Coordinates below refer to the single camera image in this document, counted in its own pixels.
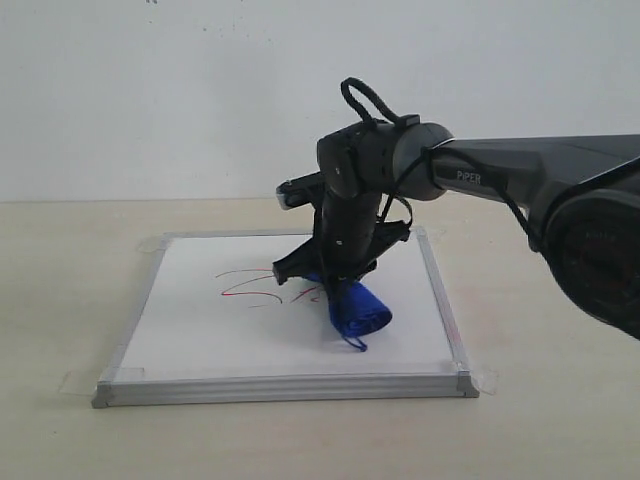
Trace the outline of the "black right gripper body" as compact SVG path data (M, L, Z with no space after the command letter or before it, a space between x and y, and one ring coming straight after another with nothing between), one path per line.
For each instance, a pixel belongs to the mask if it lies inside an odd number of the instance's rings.
M409 239L413 221L378 216L382 194L368 192L344 199L327 192L320 210L319 264L328 278L361 278L396 243Z

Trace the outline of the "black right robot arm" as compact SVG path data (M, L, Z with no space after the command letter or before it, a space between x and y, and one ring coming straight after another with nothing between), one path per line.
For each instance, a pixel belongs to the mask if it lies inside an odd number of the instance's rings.
M312 236L272 267L278 283L321 283L351 344L387 324L349 298L378 258L409 236L387 221L393 201L454 191L505 204L566 297L639 334L639 138L635 134L457 139L407 118L361 121L322 137L318 171L282 183L283 209L311 205Z

